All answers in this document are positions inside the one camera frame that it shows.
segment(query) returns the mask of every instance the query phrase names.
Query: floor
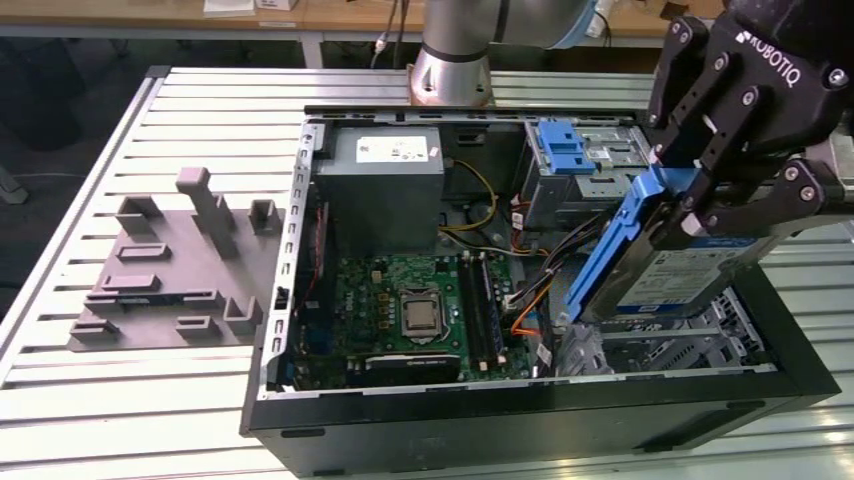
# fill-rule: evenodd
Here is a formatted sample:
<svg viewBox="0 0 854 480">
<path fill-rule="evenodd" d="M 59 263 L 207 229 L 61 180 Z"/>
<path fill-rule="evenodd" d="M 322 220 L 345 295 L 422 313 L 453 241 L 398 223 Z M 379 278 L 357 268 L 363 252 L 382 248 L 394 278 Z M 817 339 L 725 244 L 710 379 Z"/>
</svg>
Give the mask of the floor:
<svg viewBox="0 0 854 480">
<path fill-rule="evenodd" d="M 71 100 L 83 130 L 79 141 L 58 151 L 35 152 L 0 127 L 0 164 L 21 176 L 18 180 L 30 191 L 25 205 L 0 204 L 0 319 L 18 294 L 15 286 L 27 280 L 149 67 L 305 66 L 295 42 L 139 40 L 127 43 L 126 56 L 118 55 L 117 45 L 107 40 L 66 40 L 65 44 L 87 85 L 85 93 Z M 418 49 L 415 44 L 403 45 L 405 62 L 415 61 Z M 632 49 L 622 60 L 614 58 L 620 50 L 604 53 L 604 49 L 578 48 L 556 54 L 500 46 L 490 59 L 496 70 L 652 71 L 656 50 Z M 367 43 L 326 43 L 323 52 L 329 68 L 366 68 L 370 63 Z M 390 62 L 391 48 L 381 57 L 378 68 L 391 68 Z"/>
</svg>

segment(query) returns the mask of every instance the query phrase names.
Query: blue latch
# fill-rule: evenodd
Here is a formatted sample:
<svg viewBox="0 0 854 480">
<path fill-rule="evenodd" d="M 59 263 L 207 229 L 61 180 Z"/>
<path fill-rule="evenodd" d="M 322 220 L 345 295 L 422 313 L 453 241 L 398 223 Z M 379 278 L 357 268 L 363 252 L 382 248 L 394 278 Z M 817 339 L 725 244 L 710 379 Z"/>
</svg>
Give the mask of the blue latch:
<svg viewBox="0 0 854 480">
<path fill-rule="evenodd" d="M 568 121 L 540 122 L 540 141 L 549 156 L 549 169 L 558 175 L 590 175 L 597 164 L 585 155 L 585 139 Z"/>
</svg>

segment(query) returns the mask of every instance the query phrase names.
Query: label sticker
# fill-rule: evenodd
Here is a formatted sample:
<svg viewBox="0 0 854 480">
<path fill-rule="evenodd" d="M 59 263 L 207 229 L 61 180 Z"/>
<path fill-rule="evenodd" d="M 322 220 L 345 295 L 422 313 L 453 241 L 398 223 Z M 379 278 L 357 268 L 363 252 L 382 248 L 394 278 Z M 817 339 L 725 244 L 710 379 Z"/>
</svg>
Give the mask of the label sticker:
<svg viewBox="0 0 854 480">
<path fill-rule="evenodd" d="M 513 228 L 516 230 L 525 229 L 525 215 L 522 215 L 520 212 L 513 212 L 513 214 L 510 215 L 510 220 L 513 221 Z"/>
<path fill-rule="evenodd" d="M 706 238 L 686 250 L 658 252 L 617 305 L 621 313 L 666 312 L 690 303 L 721 276 L 721 266 L 756 243 L 744 238 Z"/>
<path fill-rule="evenodd" d="M 362 137 L 357 163 L 428 162 L 428 137 Z"/>
<path fill-rule="evenodd" d="M 542 343 L 540 344 L 540 347 L 537 347 L 537 356 L 544 361 L 544 363 L 552 367 L 552 351 Z"/>
<path fill-rule="evenodd" d="M 258 22 L 259 27 L 265 28 L 297 28 L 294 22 Z"/>
</svg>

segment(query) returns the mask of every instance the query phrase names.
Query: aluminum table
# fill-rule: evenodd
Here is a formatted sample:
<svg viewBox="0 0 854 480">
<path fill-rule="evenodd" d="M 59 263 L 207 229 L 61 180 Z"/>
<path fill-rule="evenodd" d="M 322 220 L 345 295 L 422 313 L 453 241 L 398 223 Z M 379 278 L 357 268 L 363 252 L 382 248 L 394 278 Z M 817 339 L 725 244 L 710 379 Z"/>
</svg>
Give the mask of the aluminum table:
<svg viewBox="0 0 854 480">
<path fill-rule="evenodd" d="M 652 77 L 497 72 L 493 84 L 504 106 L 642 109 Z M 238 435 L 251 347 L 73 353 L 69 331 L 119 232 L 125 195 L 189 209 L 174 176 L 205 166 L 234 208 L 258 197 L 283 205 L 303 106 L 406 103 L 397 71 L 153 69 L 0 325 L 0 478 L 290 477 Z M 844 224 L 805 232 L 765 261 L 841 395 L 689 452 L 382 478 L 852 478 L 853 231 Z"/>
</svg>

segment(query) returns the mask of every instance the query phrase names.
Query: white label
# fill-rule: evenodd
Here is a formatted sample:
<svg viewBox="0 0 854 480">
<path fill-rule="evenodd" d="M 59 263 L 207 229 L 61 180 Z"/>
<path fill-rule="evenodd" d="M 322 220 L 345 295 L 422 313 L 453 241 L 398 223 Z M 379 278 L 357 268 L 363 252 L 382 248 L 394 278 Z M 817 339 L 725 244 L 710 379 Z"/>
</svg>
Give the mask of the white label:
<svg viewBox="0 0 854 480">
<path fill-rule="evenodd" d="M 266 28 L 297 28 L 297 23 L 294 22 L 258 22 L 259 27 Z"/>
<path fill-rule="evenodd" d="M 426 162 L 428 137 L 362 137 L 357 163 Z"/>
<path fill-rule="evenodd" d="M 540 347 L 537 347 L 537 356 L 544 361 L 544 363 L 552 367 L 552 351 L 542 343 L 540 344 Z"/>
<path fill-rule="evenodd" d="M 513 215 L 510 215 L 510 219 L 513 220 L 513 228 L 517 230 L 524 230 L 525 216 L 520 212 L 513 212 Z"/>
<path fill-rule="evenodd" d="M 693 247 L 658 252 L 653 263 L 618 303 L 624 313 L 664 312 L 690 303 L 721 276 L 721 266 L 750 249 Z"/>
<path fill-rule="evenodd" d="M 748 31 L 744 31 L 736 36 L 736 41 L 738 43 L 748 42 L 750 44 L 750 46 L 757 50 L 757 53 L 762 55 L 762 58 L 769 61 L 772 68 L 777 70 L 780 76 L 786 80 L 789 88 L 794 88 L 796 84 L 801 80 L 801 70 L 794 66 L 792 60 L 786 58 L 786 55 L 784 55 L 774 46 L 765 43 Z"/>
<path fill-rule="evenodd" d="M 588 158 L 610 159 L 612 154 L 608 148 L 592 148 L 588 150 Z"/>
</svg>

